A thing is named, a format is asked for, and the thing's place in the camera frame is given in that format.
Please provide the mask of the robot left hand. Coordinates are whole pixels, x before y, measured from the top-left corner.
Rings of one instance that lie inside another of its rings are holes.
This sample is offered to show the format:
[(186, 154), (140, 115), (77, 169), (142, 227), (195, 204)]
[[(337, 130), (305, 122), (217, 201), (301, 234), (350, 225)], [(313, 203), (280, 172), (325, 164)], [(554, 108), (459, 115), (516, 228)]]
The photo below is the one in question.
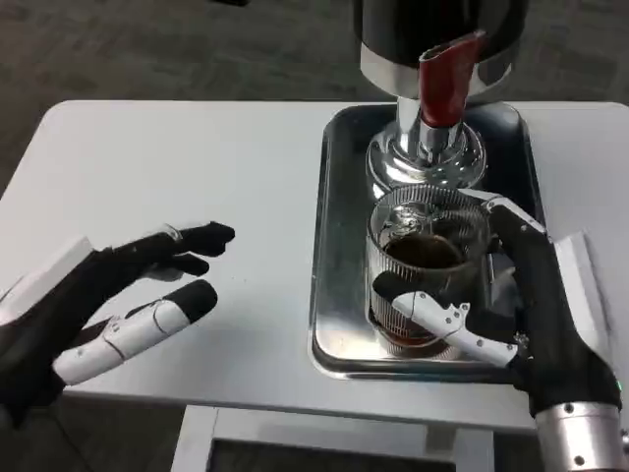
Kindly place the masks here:
[[(1, 422), (18, 428), (32, 408), (63, 389), (109, 372), (193, 325), (216, 306), (208, 259), (235, 238), (211, 221), (166, 225), (120, 246), (96, 249), (82, 237), (1, 295)], [(143, 278), (193, 281), (127, 314), (89, 320)]]

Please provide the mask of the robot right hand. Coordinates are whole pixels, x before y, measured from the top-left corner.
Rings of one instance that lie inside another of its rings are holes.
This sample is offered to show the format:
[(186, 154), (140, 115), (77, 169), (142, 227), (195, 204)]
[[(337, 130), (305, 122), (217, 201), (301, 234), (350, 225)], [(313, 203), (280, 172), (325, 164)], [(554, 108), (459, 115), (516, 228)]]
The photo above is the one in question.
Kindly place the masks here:
[[(566, 295), (556, 247), (546, 229), (511, 200), (470, 189), (423, 186), (430, 224), (457, 224), (471, 236), (465, 259), (445, 268), (421, 268), (404, 278), (382, 270), (372, 291), (402, 317), (465, 354), (511, 371), (530, 398), (532, 415), (567, 403), (603, 404), (620, 410), (618, 381), (599, 351), (579, 331)], [(496, 236), (514, 264), (522, 308), (509, 326), (461, 289), (458, 278), (476, 271)]]

